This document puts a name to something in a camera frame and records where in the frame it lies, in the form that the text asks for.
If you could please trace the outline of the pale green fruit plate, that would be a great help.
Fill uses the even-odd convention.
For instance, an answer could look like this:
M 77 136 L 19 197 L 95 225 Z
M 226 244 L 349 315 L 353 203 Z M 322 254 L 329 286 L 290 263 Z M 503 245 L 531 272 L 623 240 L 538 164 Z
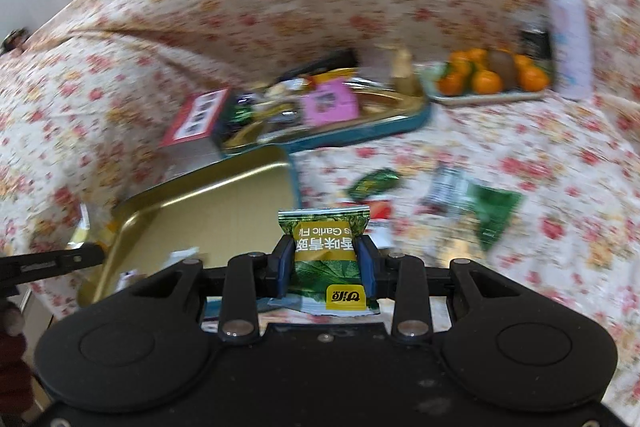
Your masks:
M 445 62 L 431 61 L 416 65 L 416 73 L 420 78 L 423 91 L 432 102 L 443 106 L 477 106 L 489 104 L 509 104 L 516 102 L 530 102 L 547 98 L 550 90 L 525 92 L 521 90 L 506 91 L 497 94 L 464 94 L 456 96 L 442 95 L 437 89 L 437 80 L 445 69 Z

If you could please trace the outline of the teal tin filled with snacks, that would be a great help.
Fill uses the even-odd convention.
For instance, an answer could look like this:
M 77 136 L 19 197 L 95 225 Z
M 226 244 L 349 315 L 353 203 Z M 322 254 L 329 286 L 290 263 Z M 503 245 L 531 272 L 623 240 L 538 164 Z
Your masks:
M 321 83 L 341 79 L 356 93 L 360 116 L 354 120 L 311 127 L 304 124 L 300 99 Z M 403 94 L 387 84 L 356 75 L 349 69 L 334 70 L 328 80 L 297 77 L 275 83 L 239 99 L 239 126 L 222 144 L 228 155 L 263 145 L 277 145 L 288 153 L 327 146 L 346 146 L 422 127 L 431 116 L 423 93 Z

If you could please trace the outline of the pink snack packet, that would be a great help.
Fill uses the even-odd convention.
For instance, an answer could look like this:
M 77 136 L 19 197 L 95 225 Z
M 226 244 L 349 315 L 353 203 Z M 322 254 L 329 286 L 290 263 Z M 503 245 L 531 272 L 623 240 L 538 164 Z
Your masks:
M 300 99 L 304 124 L 311 127 L 350 121 L 360 116 L 356 93 L 341 79 L 321 83 Z

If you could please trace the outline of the floral sofa cover cloth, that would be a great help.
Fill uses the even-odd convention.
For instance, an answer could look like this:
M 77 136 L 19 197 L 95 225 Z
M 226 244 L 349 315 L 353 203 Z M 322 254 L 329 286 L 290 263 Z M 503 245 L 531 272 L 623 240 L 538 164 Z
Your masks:
M 419 202 L 441 162 L 524 197 L 487 262 L 602 324 L 620 363 L 606 404 L 639 421 L 639 0 L 586 0 L 592 98 L 439 107 L 415 132 L 296 157 L 308 206 L 398 171 L 398 247 L 437 260 Z M 160 181 L 160 138 L 186 98 L 257 88 L 342 46 L 419 61 L 513 50 L 546 0 L 74 0 L 1 61 L 1 250 L 64 246 L 81 204 Z

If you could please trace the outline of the purple rabbit thermos bottle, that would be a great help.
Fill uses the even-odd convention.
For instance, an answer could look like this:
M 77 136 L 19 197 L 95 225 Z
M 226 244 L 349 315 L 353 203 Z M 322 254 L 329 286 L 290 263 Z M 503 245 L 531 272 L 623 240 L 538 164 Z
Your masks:
M 547 0 L 555 91 L 579 101 L 593 90 L 592 49 L 585 0 Z

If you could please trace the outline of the empty gold tin tray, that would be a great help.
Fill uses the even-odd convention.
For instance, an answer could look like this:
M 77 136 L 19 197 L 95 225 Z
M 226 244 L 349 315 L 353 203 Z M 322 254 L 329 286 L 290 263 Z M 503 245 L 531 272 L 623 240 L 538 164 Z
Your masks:
M 106 257 L 78 291 L 82 307 L 111 295 L 122 273 L 151 275 L 190 251 L 206 268 L 238 254 L 272 251 L 282 232 L 280 210 L 300 206 L 297 172 L 288 152 L 268 145 L 130 197 L 101 225 Z

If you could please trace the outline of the green garlic snack packet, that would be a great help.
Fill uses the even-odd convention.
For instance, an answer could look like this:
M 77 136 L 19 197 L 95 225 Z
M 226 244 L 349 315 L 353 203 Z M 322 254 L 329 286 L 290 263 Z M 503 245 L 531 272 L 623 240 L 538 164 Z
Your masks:
M 317 317 L 380 312 L 367 290 L 355 248 L 355 239 L 367 231 L 369 220 L 367 206 L 280 211 L 280 228 L 295 243 L 293 272 L 284 294 L 270 299 L 269 306 Z

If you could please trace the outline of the small dark green candy packet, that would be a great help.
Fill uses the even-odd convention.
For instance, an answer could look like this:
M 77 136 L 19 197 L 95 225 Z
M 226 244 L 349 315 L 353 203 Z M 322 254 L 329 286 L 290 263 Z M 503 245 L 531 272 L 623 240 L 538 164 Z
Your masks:
M 365 174 L 350 186 L 346 193 L 354 202 L 393 190 L 401 181 L 401 175 L 390 168 L 378 169 Z

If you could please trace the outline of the brown kiwi fruit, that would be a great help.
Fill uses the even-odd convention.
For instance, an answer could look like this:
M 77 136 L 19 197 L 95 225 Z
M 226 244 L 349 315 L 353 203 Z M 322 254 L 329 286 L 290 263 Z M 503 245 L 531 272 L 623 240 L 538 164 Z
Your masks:
M 486 61 L 487 68 L 500 77 L 504 90 L 514 90 L 518 87 L 518 66 L 516 66 L 512 53 L 505 50 L 489 49 Z

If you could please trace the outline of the red and white snack box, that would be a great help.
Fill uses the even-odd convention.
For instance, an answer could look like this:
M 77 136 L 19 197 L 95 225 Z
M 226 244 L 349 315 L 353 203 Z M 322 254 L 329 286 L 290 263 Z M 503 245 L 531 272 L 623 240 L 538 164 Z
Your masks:
M 165 132 L 160 149 L 173 158 L 221 158 L 220 136 L 232 106 L 229 88 L 191 96 Z

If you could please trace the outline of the red and white snack packet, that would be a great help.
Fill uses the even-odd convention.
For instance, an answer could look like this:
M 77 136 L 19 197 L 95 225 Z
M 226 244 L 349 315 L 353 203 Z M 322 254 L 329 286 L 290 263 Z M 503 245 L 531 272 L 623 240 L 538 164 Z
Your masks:
M 370 220 L 367 233 L 378 249 L 394 247 L 393 240 L 393 206 L 388 200 L 378 199 L 368 202 Z

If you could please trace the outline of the front right mandarin orange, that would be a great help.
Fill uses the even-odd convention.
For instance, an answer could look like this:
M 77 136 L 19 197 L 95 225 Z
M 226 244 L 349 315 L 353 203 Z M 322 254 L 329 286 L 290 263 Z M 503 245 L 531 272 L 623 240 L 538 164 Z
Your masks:
M 547 73 L 533 65 L 518 70 L 518 87 L 525 92 L 540 92 L 549 87 L 550 78 Z

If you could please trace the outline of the white and green snack packet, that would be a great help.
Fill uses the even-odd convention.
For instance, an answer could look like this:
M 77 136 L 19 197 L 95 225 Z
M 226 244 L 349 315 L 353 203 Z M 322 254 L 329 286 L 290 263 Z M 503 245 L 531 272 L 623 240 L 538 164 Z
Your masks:
M 521 193 L 481 184 L 463 169 L 441 162 L 420 204 L 433 215 L 470 218 L 471 232 L 487 253 L 501 239 L 523 199 Z

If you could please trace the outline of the starbucks coffee can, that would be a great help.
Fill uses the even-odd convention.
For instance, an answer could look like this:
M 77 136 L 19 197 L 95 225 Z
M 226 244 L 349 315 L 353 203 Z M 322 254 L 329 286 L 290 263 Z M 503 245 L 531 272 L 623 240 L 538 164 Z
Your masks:
M 528 25 L 520 28 L 520 49 L 533 61 L 550 61 L 549 31 L 544 26 Z

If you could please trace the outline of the mandarin orange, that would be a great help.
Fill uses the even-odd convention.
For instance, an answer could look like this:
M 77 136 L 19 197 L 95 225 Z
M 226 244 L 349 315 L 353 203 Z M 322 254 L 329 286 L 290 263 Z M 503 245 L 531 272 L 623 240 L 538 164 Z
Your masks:
M 474 72 L 471 79 L 472 91 L 478 95 L 498 94 L 503 91 L 502 79 L 487 69 Z
M 448 72 L 437 81 L 437 89 L 442 96 L 459 96 L 465 92 L 466 76 L 463 72 Z
M 525 92 L 540 92 L 549 87 L 550 78 L 547 73 L 533 65 L 518 70 L 518 87 Z

